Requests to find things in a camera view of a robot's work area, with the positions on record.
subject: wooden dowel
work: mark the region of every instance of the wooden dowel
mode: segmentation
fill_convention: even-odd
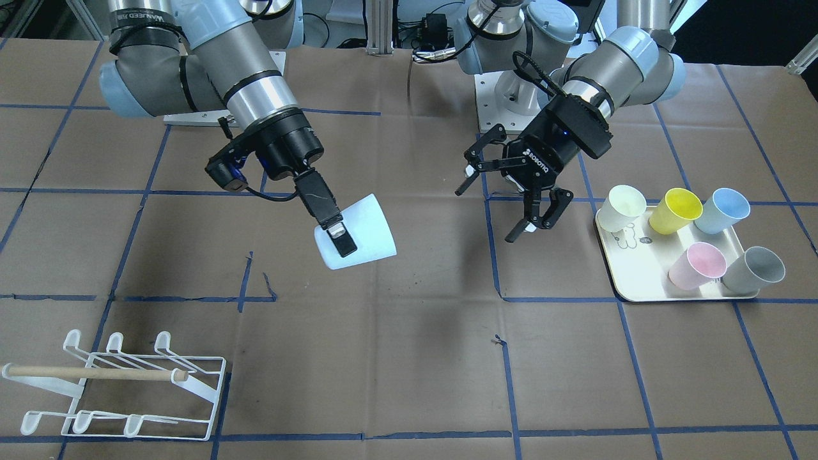
[[[8,367],[7,373],[13,377],[170,381],[173,371],[159,371],[155,369],[61,368],[59,366],[18,366],[14,364]],[[176,372],[175,380],[187,380],[187,371]]]

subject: white tray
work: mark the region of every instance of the white tray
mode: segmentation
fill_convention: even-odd
[[[656,206],[648,206],[641,217],[616,233],[605,231],[594,217],[613,287],[619,295],[631,302],[740,300],[758,295],[758,291],[750,295],[736,294],[727,289],[721,280],[714,280],[692,291],[683,291],[674,286],[667,277],[667,271],[693,243],[705,241],[714,245],[724,254],[728,266],[744,253],[744,248],[732,227],[716,235],[701,232],[693,224],[672,235],[657,233],[648,224],[654,209]]]

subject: white mounting plate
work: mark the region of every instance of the white mounting plate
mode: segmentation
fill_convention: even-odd
[[[474,76],[474,93],[477,98],[477,120],[481,133],[487,132],[495,124],[506,127],[508,134],[520,134],[534,115],[515,114],[497,104],[494,97],[494,87],[502,72],[490,72]]]
[[[287,53],[283,51],[270,51],[270,57],[276,63],[278,70],[284,74],[284,65],[287,62]],[[192,114],[165,115],[165,124],[176,124],[180,126],[218,126],[218,119],[230,115],[229,110],[211,110],[208,112],[196,112]],[[232,128],[239,125],[234,120],[230,123]]]
[[[751,295],[738,295],[727,289],[721,280],[714,280],[692,291],[683,291],[671,283],[667,271],[690,245],[705,241],[717,247],[732,264],[744,253],[735,230],[730,227],[708,235],[690,224],[672,235],[661,235],[650,227],[648,219],[656,206],[622,230],[611,233],[600,227],[594,218],[596,232],[616,291],[631,302],[666,302],[679,300],[740,300]]]

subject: cup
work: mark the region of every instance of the cup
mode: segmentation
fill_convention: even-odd
[[[608,192],[596,221],[604,230],[615,233],[636,220],[648,209],[641,192],[630,185],[617,185]]]
[[[327,268],[337,270],[352,267],[398,253],[386,216],[375,195],[370,194],[349,206],[341,211],[341,215],[344,216],[344,226],[355,241],[357,250],[346,257],[341,257],[326,231],[321,226],[316,226],[315,242]]]
[[[719,188],[704,203],[702,216],[694,221],[708,235],[715,235],[750,215],[750,203],[732,188]]]
[[[650,227],[663,235],[670,235],[702,215],[702,202],[686,188],[672,188],[650,215]]]
[[[689,291],[724,275],[727,260],[717,247],[699,241],[670,267],[670,281],[679,289]]]
[[[750,294],[784,279],[784,262],[766,247],[747,249],[727,269],[721,281],[733,292]]]

